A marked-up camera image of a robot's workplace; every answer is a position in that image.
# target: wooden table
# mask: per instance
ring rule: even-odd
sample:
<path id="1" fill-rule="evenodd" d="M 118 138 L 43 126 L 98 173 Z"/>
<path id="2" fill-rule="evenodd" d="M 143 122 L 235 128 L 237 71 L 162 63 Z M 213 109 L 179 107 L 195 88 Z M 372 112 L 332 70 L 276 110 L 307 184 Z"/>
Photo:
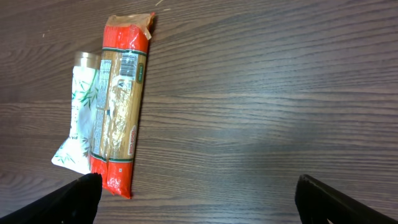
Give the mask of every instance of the wooden table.
<path id="1" fill-rule="evenodd" d="M 96 223 L 300 223 L 300 174 L 398 219 L 398 2 L 4 0 L 0 216 L 80 175 L 51 158 L 73 54 L 156 12 L 134 199 Z"/>

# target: dry spaghetti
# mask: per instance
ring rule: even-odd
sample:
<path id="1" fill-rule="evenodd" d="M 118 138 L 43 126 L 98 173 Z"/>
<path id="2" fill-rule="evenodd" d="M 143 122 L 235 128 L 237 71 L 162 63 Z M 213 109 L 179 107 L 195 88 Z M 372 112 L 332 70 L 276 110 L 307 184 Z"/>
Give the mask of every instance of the dry spaghetti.
<path id="1" fill-rule="evenodd" d="M 133 157 L 153 14 L 109 17 L 103 41 L 92 173 L 103 188 L 131 198 Z"/>

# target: sealed package end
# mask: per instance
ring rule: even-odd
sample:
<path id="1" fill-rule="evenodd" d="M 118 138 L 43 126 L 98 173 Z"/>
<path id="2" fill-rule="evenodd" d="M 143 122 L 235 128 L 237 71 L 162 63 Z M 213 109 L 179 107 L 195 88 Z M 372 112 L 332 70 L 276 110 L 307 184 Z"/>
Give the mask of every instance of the sealed package end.
<path id="1" fill-rule="evenodd" d="M 131 198 L 141 93 L 154 14 L 109 17 L 104 31 L 91 172 L 103 188 Z"/>

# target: food package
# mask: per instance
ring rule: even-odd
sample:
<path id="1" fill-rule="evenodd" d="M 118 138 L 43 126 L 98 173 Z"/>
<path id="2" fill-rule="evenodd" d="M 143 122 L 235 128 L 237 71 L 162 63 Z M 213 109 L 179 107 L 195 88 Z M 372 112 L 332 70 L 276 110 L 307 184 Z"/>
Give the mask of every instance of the food package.
<path id="1" fill-rule="evenodd" d="M 100 61 L 99 55 L 86 52 L 75 54 L 69 137 L 51 160 L 55 165 L 81 174 L 90 173 L 88 154 L 93 140 Z"/>
<path id="2" fill-rule="evenodd" d="M 141 93 L 144 84 L 148 28 L 153 14 L 109 17 L 104 31 L 97 114 L 91 150 L 91 172 L 103 188 L 131 198 Z"/>

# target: white pouch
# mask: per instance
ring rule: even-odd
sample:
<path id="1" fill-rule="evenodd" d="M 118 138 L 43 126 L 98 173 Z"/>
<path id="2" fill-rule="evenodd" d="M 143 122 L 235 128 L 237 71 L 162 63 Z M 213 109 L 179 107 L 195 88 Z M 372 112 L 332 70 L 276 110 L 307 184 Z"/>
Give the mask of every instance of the white pouch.
<path id="1" fill-rule="evenodd" d="M 81 174 L 90 173 L 88 154 L 93 141 L 101 57 L 86 52 L 75 54 L 72 78 L 72 118 L 69 137 L 51 162 Z"/>

